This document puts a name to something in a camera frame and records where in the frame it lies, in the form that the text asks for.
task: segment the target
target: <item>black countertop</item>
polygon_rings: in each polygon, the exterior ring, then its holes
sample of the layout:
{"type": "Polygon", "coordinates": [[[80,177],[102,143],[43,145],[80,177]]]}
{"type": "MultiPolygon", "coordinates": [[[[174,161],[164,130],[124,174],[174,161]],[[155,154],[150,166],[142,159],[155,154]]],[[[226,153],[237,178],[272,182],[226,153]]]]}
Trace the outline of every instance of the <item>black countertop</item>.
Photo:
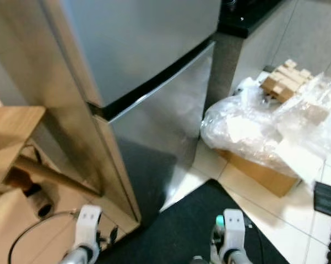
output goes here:
{"type": "Polygon", "coordinates": [[[257,0],[246,9],[230,12],[222,6],[217,32],[246,39],[271,14],[280,7],[284,0],[257,0]]]}

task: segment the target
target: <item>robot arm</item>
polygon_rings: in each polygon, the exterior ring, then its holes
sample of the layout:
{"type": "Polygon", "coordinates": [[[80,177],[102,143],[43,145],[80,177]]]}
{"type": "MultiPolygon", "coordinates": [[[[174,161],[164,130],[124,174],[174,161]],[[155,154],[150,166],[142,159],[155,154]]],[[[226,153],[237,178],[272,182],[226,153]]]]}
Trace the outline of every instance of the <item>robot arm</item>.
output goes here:
{"type": "Polygon", "coordinates": [[[210,244],[213,264],[252,264],[244,249],[245,223],[241,210],[226,209],[217,216],[210,244]]]}
{"type": "Polygon", "coordinates": [[[101,207],[84,205],[79,213],[75,241],[59,264],[94,264],[100,252],[98,224],[101,207]]]}

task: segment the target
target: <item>gray wall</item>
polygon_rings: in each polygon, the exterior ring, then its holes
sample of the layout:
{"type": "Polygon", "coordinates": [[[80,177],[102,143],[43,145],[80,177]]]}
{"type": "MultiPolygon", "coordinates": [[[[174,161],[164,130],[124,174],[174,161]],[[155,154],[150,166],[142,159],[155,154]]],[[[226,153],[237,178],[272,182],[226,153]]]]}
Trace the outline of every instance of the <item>gray wall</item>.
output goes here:
{"type": "Polygon", "coordinates": [[[246,77],[256,78],[272,63],[296,0],[286,0],[248,38],[216,33],[205,109],[232,95],[246,77]]]}
{"type": "Polygon", "coordinates": [[[331,0],[294,0],[272,65],[288,58],[313,74],[331,76],[331,0]]]}

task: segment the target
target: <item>metal rod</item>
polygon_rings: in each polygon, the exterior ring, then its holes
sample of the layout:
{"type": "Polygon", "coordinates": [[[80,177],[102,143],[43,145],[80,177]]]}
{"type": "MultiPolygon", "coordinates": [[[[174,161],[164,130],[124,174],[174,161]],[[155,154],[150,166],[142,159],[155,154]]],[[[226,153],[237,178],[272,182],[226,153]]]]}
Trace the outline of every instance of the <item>metal rod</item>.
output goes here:
{"type": "Polygon", "coordinates": [[[16,159],[14,165],[19,169],[25,170],[29,173],[38,174],[39,176],[42,176],[43,178],[55,182],[57,184],[63,184],[67,187],[70,187],[78,191],[82,191],[89,195],[98,196],[98,197],[101,196],[101,194],[99,194],[97,191],[86,187],[85,185],[79,183],[76,180],[71,179],[70,177],[67,177],[65,174],[56,172],[55,170],[49,167],[40,165],[31,158],[19,156],[16,159]]]}

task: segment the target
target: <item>cardboard box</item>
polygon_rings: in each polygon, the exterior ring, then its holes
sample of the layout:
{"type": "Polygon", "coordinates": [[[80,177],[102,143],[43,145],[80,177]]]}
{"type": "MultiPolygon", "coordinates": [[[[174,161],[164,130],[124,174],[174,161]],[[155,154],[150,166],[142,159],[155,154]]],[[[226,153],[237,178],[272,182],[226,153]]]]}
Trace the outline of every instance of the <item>cardboard box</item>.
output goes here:
{"type": "Polygon", "coordinates": [[[230,151],[216,151],[245,175],[251,177],[278,197],[284,196],[300,181],[299,178],[276,172],[273,169],[241,158],[230,151]]]}

